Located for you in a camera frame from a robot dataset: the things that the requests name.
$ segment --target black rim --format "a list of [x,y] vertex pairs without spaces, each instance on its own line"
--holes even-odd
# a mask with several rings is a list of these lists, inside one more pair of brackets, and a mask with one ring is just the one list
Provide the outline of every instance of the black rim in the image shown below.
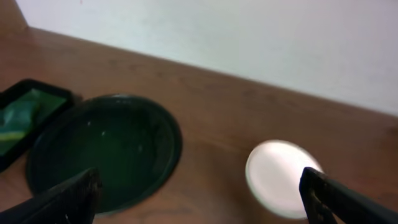
[[[174,152],[174,156],[172,156],[170,158],[169,165],[165,168],[161,177],[158,178],[142,194],[140,194],[140,196],[118,206],[117,208],[115,208],[111,211],[97,213],[97,215],[108,215],[108,214],[123,211],[123,210],[143,201],[145,198],[147,198],[147,197],[151,196],[153,193],[155,193],[158,189],[161,188],[161,186],[166,182],[166,180],[172,175],[172,172],[174,171],[175,167],[178,164],[178,161],[181,156],[181,151],[182,151],[182,134],[181,134],[179,125],[178,125],[176,119],[165,108],[163,108],[163,106],[159,105],[158,103],[156,103],[152,100],[148,100],[147,98],[143,98],[140,96],[134,96],[134,95],[106,95],[106,96],[100,96],[97,98],[90,99],[87,102],[89,103],[92,101],[101,100],[104,98],[111,98],[111,97],[115,97],[115,96],[125,96],[130,99],[139,100],[141,102],[148,103],[153,108],[155,108],[159,112],[159,114],[161,114],[164,117],[166,122],[170,125],[170,129],[172,130],[172,134],[173,134],[174,140],[175,140],[175,149],[174,149],[175,152]],[[37,158],[40,154],[40,151],[37,149],[37,145],[40,143],[43,136],[48,135],[48,133],[51,133],[54,129],[56,129],[57,127],[62,125],[63,120],[65,118],[68,118],[71,115],[77,113],[77,111],[79,111],[80,109],[81,109],[81,105],[78,105],[78,106],[66,111],[64,114],[59,116],[59,118],[57,118],[48,128],[46,128],[46,130],[36,140],[32,150],[30,151],[30,153],[28,155],[27,165],[26,165],[27,183],[28,183],[30,191],[33,193],[33,195],[38,195],[40,193],[35,187],[33,176],[32,176],[33,175],[32,168],[34,167],[35,158]]]

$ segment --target white circular object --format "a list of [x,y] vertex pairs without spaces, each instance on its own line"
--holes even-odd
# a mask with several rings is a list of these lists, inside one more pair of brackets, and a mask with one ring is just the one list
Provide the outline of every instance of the white circular object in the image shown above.
[[287,141],[266,141],[253,149],[246,163],[246,180],[258,201],[285,218],[307,217],[299,184],[304,167],[322,172],[304,149]]

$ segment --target brown wooden surface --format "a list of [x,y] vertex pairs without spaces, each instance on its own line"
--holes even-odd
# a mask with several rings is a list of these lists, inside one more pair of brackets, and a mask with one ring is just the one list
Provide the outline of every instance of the brown wooden surface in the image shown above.
[[[35,29],[0,40],[0,90],[23,78],[85,98],[146,96],[181,125],[183,154],[169,181],[95,223],[305,223],[269,213],[246,186],[246,158],[267,139],[306,148],[330,177],[398,211],[392,116]],[[22,157],[0,174],[0,210],[31,197],[24,166]]]
[[0,0],[0,37],[21,32],[27,27],[15,0]]

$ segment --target green petri dish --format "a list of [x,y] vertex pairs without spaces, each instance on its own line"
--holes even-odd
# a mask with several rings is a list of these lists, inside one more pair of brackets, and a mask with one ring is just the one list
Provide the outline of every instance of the green petri dish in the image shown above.
[[159,189],[181,150],[178,124],[163,107],[137,96],[101,96],[42,133],[29,154],[27,180],[36,195],[96,167],[103,182],[97,213],[113,213]]

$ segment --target black container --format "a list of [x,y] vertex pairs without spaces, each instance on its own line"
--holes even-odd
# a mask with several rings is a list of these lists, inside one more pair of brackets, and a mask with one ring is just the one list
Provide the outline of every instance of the black container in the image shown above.
[[26,165],[34,195],[95,167],[103,183],[96,212],[133,206],[170,177],[182,150],[177,121],[140,96],[100,96],[66,111],[35,142]]
[[41,121],[34,129],[22,139],[20,139],[5,155],[0,155],[0,172],[10,166],[19,156],[28,150],[35,143],[36,139],[42,131],[55,118],[61,115],[65,110],[74,105],[74,98],[72,92],[46,83],[35,80],[22,80],[15,85],[8,88],[6,91],[0,93],[0,109],[5,108],[8,104],[16,101],[21,96],[25,95],[31,90],[39,90],[53,96],[65,99],[65,101],[58,106],[52,113],[50,113],[43,121]]

